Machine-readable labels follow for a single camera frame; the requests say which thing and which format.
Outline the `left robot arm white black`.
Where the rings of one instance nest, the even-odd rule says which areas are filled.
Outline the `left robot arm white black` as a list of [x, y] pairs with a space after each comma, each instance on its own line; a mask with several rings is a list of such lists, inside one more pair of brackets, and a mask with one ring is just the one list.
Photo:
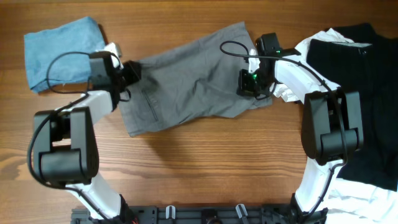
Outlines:
[[99, 173], [99, 153], [94, 125], [111, 114], [123, 99], [120, 94], [137, 83], [139, 62], [114, 65], [118, 55], [109, 51], [88, 54], [91, 75], [79, 99], [34, 116], [34, 133], [27, 149], [31, 176], [50, 189], [75, 196], [93, 223], [138, 223], [122, 195]]

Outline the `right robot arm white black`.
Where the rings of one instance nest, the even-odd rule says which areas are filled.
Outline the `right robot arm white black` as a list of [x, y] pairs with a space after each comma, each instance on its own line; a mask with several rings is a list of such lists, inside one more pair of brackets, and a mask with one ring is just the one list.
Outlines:
[[285, 84], [303, 103], [301, 142], [307, 164], [289, 212], [298, 220], [323, 218], [337, 173], [363, 145], [359, 94], [345, 93], [302, 61], [297, 49], [282, 49], [275, 33], [264, 34], [243, 57], [237, 94], [263, 101]]

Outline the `grey shorts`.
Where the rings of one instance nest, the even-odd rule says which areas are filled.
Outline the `grey shorts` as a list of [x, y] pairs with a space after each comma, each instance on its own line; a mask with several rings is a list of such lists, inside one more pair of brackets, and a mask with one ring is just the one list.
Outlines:
[[204, 116], [234, 118], [246, 110], [272, 104], [237, 94], [242, 58], [254, 44], [244, 22], [235, 23], [168, 52], [140, 59], [142, 78], [129, 85], [129, 101], [121, 102], [124, 125], [130, 136], [157, 132]]

